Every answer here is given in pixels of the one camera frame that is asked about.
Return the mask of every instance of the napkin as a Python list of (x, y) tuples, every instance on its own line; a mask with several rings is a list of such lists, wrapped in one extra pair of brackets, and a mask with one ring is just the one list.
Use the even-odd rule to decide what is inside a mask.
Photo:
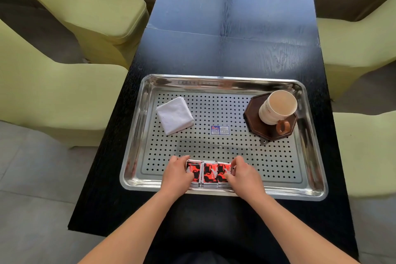
[(181, 96), (158, 106), (156, 112), (167, 136), (194, 125), (194, 118)]

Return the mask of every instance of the chair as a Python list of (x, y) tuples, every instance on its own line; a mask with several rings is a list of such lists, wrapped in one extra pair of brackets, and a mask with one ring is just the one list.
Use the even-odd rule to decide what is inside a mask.
[(396, 192), (396, 111), (333, 113), (349, 196)]
[(318, 18), (330, 97), (336, 100), (363, 74), (396, 60), (396, 0), (358, 22)]
[(127, 70), (61, 64), (0, 20), (0, 120), (67, 146), (99, 146)]
[(149, 19), (143, 0), (38, 0), (76, 36), (92, 63), (129, 68)]

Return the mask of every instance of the black wooden table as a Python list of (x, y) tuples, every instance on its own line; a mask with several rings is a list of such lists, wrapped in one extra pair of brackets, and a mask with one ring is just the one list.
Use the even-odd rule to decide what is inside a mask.
[[(329, 194), (321, 202), (279, 202), (358, 258), (313, 0), (157, 0), (69, 223), (110, 234), (152, 195), (119, 182), (141, 79), (151, 73), (296, 79), (307, 88)], [(232, 251), (288, 263), (267, 227), (240, 198), (182, 196), (151, 252)]]

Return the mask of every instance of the person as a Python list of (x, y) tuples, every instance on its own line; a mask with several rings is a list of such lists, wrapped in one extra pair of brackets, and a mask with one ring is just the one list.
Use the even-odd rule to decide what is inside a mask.
[[(189, 158), (172, 156), (162, 177), (161, 189), (90, 251), (80, 264), (143, 263), (166, 213), (190, 187), (194, 175), (185, 171)], [(235, 176), (226, 175), (228, 182), (262, 218), (291, 264), (358, 263), (267, 195), (259, 173), (241, 156), (231, 164), (236, 170)]]

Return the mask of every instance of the stainless steel tray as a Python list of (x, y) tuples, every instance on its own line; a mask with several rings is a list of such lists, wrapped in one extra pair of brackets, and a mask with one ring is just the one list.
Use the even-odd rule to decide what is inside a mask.
[[(287, 90), (298, 101), (291, 136), (267, 142), (249, 133), (243, 112), (251, 97)], [(155, 108), (183, 96), (195, 125), (166, 136)], [(229, 125), (229, 136), (210, 134), (211, 125)], [(148, 75), (140, 86), (120, 182), (128, 190), (158, 191), (171, 155), (230, 162), (242, 155), (260, 173), (268, 194), (281, 199), (323, 200), (328, 193), (308, 96), (302, 83), (189, 75)], [(232, 189), (191, 187), (187, 193), (236, 196)]]

